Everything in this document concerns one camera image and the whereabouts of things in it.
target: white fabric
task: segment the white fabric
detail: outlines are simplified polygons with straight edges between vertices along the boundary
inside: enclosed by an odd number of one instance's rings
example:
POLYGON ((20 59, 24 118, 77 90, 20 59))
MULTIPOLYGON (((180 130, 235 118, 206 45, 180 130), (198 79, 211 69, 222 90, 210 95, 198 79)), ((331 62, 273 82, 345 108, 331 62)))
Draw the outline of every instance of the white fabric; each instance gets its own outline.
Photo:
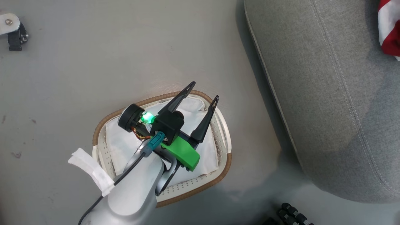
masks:
MULTIPOLYGON (((157 115, 157 112, 166 104, 155 103, 145 110, 157 115)), ((204 102, 198 98, 187 97, 185 98, 178 109, 184 116, 185 124, 182 131, 190 135, 191 132, 197 127, 203 117, 206 115, 204 102)), ((141 144, 132 132, 128 133, 120 128, 117 124, 118 118, 109 121, 106 124, 106 143, 110 151, 111 160, 117 175, 121 174, 132 157, 137 147, 141 144)), ((203 174, 208 174, 218 169, 217 150, 212 136, 211 128, 208 127, 204 142, 199 144, 196 151, 200 154, 200 161, 193 172, 188 172, 180 168, 174 178, 171 180, 169 186, 178 184, 183 181, 188 181, 203 174)))
POLYGON ((81 168, 83 171, 89 174, 102 192, 103 197, 108 195, 115 187, 114 181, 111 179, 111 177, 83 149, 78 148, 78 150, 72 154, 71 158, 68 160, 68 163, 81 168))

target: wire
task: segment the wire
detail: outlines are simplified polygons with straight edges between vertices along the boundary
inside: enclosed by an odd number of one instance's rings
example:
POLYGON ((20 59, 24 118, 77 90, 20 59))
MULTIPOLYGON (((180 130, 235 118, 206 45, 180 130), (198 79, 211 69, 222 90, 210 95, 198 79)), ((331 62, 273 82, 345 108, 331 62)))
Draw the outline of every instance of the wire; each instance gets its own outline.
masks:
POLYGON ((142 160, 144 155, 145 155, 144 152, 140 154, 139 158, 129 167, 129 169, 126 172, 124 172, 124 174, 122 174, 122 176, 120 178, 118 178, 117 181, 115 181, 114 186, 117 185, 120 181, 122 181, 122 179, 125 178, 128 175, 128 173, 131 170, 133 170, 133 168, 135 168, 135 166, 140 162, 140 160, 142 160))
POLYGON ((135 133, 136 137, 137 137, 139 140, 142 140, 142 139, 150 139, 150 138, 151 138, 151 136, 145 136, 145 137, 139 136, 139 135, 136 133, 136 129, 135 129, 135 128, 131 127, 131 129, 133 130, 133 133, 135 133))
POLYGON ((80 225, 83 221, 83 219, 94 209, 97 204, 103 199, 103 195, 100 196, 100 198, 97 199, 97 201, 83 214, 83 216, 80 218, 78 225, 80 225))
MULTIPOLYGON (((141 153, 141 154, 140 154, 139 158, 129 167, 129 169, 128 169, 126 172, 124 172, 124 174, 122 174, 122 176, 120 176, 120 178, 118 178, 117 181, 114 182, 114 186, 117 185, 119 182, 121 182, 122 179, 125 178, 125 177, 128 175, 128 173, 129 173, 130 171, 133 170, 133 168, 135 168, 135 166, 140 162, 140 160, 142 160, 142 158, 144 157, 144 155, 145 155, 145 153, 141 153)), ((97 206, 97 204, 98 204, 102 199, 103 199, 103 196, 101 195, 101 196, 96 200, 96 202, 82 215, 82 217, 80 218, 80 220, 79 220, 79 222, 78 222, 78 225, 81 225, 83 219, 90 213, 90 211, 92 211, 92 210, 97 206)))

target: sofa cushion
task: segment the sofa cushion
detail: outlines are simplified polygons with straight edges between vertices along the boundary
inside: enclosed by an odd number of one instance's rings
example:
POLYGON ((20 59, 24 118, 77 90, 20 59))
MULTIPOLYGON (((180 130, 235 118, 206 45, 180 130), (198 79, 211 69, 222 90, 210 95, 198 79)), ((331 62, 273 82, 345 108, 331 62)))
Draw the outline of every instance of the sofa cushion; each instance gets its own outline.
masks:
POLYGON ((379 0, 247 0, 246 16, 304 172, 367 203, 400 199, 400 62, 379 0))

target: green 3d-printed part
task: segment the green 3d-printed part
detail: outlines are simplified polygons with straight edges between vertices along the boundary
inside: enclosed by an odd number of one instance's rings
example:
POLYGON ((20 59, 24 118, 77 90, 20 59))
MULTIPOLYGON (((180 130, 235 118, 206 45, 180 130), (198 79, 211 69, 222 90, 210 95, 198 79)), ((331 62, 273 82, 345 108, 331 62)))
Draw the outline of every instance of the green 3d-printed part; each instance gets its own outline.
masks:
POLYGON ((192 146, 182 139, 177 137, 171 145, 161 143, 161 146, 168 149, 168 151, 175 156, 185 167, 193 171, 200 160, 200 155, 192 146))

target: white tape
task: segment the white tape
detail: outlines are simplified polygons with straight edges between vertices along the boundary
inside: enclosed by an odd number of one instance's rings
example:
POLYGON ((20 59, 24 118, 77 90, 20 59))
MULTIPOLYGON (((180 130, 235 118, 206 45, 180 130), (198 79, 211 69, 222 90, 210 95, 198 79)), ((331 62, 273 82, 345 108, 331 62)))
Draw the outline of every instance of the white tape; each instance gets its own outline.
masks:
POLYGON ((101 168, 101 166, 83 149, 78 148, 74 152, 68 163, 73 164, 87 174, 89 174, 97 187, 101 190, 102 196, 105 197, 115 187, 114 181, 111 177, 101 168))

